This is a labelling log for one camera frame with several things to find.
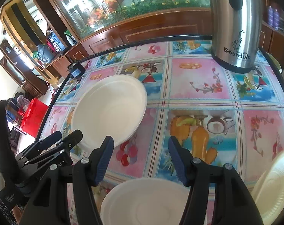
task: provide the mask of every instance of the fruit print tablecloth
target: fruit print tablecloth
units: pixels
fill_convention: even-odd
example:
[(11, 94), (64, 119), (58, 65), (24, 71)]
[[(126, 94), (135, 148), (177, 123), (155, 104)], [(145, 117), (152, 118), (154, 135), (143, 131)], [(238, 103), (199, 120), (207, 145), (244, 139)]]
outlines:
[[(172, 135), (209, 164), (231, 163), (250, 191), (284, 149), (284, 93), (263, 55), (257, 53), (250, 73), (237, 74), (219, 66), (210, 51), (209, 40), (136, 46), (85, 61), (85, 74), (66, 83), (41, 139), (56, 130), (63, 137), (71, 133), (81, 96), (105, 77), (128, 74), (147, 91), (147, 109), (138, 130), (114, 149), (105, 180), (93, 188), (99, 207), (105, 195), (126, 180), (158, 177), (179, 182), (167, 147)], [(204, 138), (208, 141), (192, 144)], [(77, 146), (71, 152), (74, 161), (89, 156)], [(77, 224), (72, 185), (68, 201), (71, 224)], [(211, 187), (208, 224), (213, 206)]]

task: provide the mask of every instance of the stainless steel kettle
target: stainless steel kettle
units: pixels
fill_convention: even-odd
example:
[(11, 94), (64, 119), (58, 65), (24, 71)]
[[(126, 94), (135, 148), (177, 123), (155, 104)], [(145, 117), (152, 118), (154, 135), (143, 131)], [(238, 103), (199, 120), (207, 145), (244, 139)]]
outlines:
[(261, 0), (210, 0), (212, 57), (222, 67), (248, 73), (254, 66), (262, 26)]

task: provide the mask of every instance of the screw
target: screw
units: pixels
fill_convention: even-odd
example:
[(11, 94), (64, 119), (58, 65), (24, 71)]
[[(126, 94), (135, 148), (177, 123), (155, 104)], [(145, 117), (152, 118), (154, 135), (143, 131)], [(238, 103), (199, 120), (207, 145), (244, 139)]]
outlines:
[(193, 158), (192, 162), (194, 162), (195, 164), (199, 164), (201, 163), (201, 160), (199, 158)]
[(57, 167), (58, 167), (58, 165), (52, 164), (52, 165), (50, 165), (49, 169), (50, 170), (55, 170)]
[(226, 163), (226, 164), (225, 164), (225, 168), (226, 168), (227, 170), (230, 170), (230, 169), (232, 169), (232, 165), (229, 164), (229, 163)]
[(82, 160), (80, 160), (80, 162), (82, 163), (82, 164), (86, 164), (86, 163), (88, 163), (90, 160), (89, 160), (89, 158), (87, 158), (87, 157), (85, 157), (85, 158), (83, 158)]

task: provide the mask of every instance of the white plate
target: white plate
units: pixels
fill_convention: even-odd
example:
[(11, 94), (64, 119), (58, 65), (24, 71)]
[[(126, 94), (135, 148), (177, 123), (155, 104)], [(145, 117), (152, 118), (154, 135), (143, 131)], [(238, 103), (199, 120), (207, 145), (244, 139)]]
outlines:
[(128, 75), (104, 78), (93, 85), (78, 102), (71, 129), (82, 131), (78, 144), (86, 151), (100, 147), (110, 135), (114, 146), (128, 140), (137, 130), (147, 105), (144, 85)]
[(189, 189), (172, 181), (133, 179), (107, 194), (100, 217), (103, 225), (177, 225), (188, 195)]
[(253, 188), (252, 197), (264, 225), (270, 225), (284, 208), (284, 151), (273, 160)]

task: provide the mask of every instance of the black table edge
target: black table edge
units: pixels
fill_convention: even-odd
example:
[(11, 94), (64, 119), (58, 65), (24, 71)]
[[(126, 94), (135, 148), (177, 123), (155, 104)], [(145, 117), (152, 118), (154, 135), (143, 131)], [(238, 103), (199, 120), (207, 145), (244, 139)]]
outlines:
[[(121, 46), (117, 46), (117, 47), (105, 50), (103, 52), (93, 54), (93, 55), (88, 56), (88, 57), (86, 57), (82, 60), (79, 60), (79, 62), (81, 63), (81, 62), (90, 60), (92, 58), (96, 58), (96, 57), (99, 57), (99, 56), (102, 56), (102, 55), (105, 55), (105, 54), (108, 54), (108, 53), (111, 53), (111, 52), (116, 52), (116, 51), (119, 51), (119, 50), (127, 49), (127, 48), (133, 47), (133, 46), (140, 46), (140, 45), (144, 45), (144, 44), (165, 42), (165, 41), (178, 41), (178, 40), (212, 40), (212, 36), (211, 35), (177, 35), (177, 36), (165, 36), (165, 37), (157, 37), (157, 38), (148, 39), (148, 40), (141, 40), (141, 41), (138, 41), (138, 42), (128, 43), (128, 44), (125, 44), (125, 45), (121, 45)], [(283, 79), (281, 73), (279, 72), (279, 70), (277, 69), (276, 65), (271, 60), (271, 58), (269, 57), (267, 52), (262, 47), (259, 47), (259, 49), (261, 50), (261, 52), (263, 53), (267, 62), (269, 63), (270, 67), (272, 68), (272, 70), (273, 70), (276, 78), (278, 79), (278, 81), (279, 81), (279, 83), (282, 87), (282, 90), (284, 92), (284, 79)], [(46, 123), (46, 121), (49, 117), (50, 112), (51, 112), (51, 109), (52, 109), (53, 105), (55, 104), (55, 102), (57, 101), (61, 91), (63, 90), (63, 88), (66, 85), (69, 78), (70, 78), (70, 73), (65, 78), (63, 83), (61, 84), (61, 86), (60, 86), (59, 90), (57, 91), (55, 97), (52, 99), (52, 101), (51, 101), (51, 103), (48, 107), (48, 110), (47, 110), (47, 112), (46, 112), (46, 114), (45, 114), (45, 116), (42, 120), (42, 123), (40, 125), (40, 129), (39, 129), (38, 134), (36, 136), (35, 143), (39, 141), (41, 134), (42, 134), (42, 131), (44, 129), (44, 125), (45, 125), (45, 123)]]

